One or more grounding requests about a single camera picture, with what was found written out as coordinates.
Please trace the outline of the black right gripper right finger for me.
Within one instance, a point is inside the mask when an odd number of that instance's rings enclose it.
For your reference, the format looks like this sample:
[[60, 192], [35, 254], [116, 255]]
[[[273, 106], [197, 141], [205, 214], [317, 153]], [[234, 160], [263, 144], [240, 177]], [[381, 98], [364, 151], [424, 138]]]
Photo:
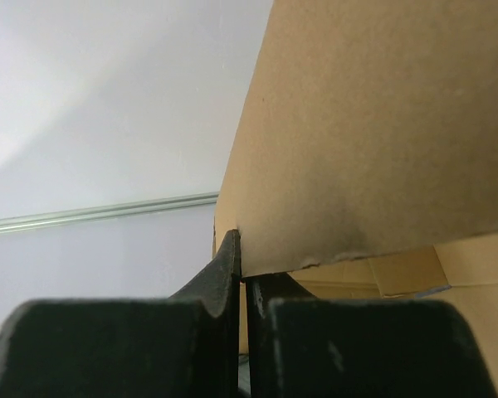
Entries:
[[321, 299], [288, 274], [246, 279], [255, 397], [495, 397], [449, 303]]

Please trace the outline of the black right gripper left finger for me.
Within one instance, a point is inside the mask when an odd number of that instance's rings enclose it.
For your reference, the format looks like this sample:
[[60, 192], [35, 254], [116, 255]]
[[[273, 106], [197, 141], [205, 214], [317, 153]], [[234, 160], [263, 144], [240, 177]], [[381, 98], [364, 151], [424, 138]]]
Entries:
[[38, 299], [0, 328], [0, 397], [234, 397], [241, 239], [168, 298]]

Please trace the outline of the brown cardboard box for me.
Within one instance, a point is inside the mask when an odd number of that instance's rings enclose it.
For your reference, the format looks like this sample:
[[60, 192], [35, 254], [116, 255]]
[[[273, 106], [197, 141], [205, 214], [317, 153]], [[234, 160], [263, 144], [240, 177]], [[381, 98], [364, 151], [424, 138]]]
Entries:
[[215, 215], [245, 276], [491, 235], [498, 1], [272, 4]]

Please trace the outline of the aluminium frame post left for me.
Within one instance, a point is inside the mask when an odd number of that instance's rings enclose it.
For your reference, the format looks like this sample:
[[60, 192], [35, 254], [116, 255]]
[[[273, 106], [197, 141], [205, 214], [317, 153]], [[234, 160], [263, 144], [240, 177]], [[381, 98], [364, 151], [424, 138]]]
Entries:
[[214, 205], [218, 192], [0, 219], [0, 234]]

